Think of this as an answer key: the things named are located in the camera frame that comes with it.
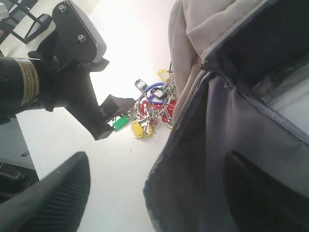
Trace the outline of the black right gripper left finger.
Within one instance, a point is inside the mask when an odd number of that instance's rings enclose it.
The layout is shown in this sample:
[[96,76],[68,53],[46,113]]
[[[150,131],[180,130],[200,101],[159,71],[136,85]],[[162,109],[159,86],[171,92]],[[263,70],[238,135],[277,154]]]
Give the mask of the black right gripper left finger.
[[91,187],[88,157],[77,152],[45,178],[0,205],[2,232],[75,232]]

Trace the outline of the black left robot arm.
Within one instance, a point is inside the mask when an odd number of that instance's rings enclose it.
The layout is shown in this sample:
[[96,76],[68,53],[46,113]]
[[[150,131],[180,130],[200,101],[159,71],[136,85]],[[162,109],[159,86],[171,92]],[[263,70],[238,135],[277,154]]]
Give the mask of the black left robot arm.
[[29,58],[0,58],[0,121],[34,109],[52,112],[65,108],[95,140],[107,138],[109,122],[135,104],[133,98],[109,95],[99,104],[90,74],[104,70],[108,61],[81,63],[53,31]]

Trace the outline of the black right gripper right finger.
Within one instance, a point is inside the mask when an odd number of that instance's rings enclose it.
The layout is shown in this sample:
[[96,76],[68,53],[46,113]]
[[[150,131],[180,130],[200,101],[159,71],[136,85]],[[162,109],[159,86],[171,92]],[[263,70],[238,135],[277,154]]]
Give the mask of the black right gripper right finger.
[[224,157],[224,191],[240,232],[307,232],[309,199],[267,175],[238,152]]

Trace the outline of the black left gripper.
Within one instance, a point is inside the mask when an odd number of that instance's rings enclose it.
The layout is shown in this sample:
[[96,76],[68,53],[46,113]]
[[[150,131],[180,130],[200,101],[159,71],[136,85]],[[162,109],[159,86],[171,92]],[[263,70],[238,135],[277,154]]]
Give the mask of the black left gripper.
[[64,107],[97,140],[113,131],[106,121],[130,110],[133,98],[108,95],[99,106],[90,79],[91,72],[100,72],[108,64],[93,39],[80,42],[64,39],[52,31],[36,50],[28,53],[40,80],[38,108],[52,112]]

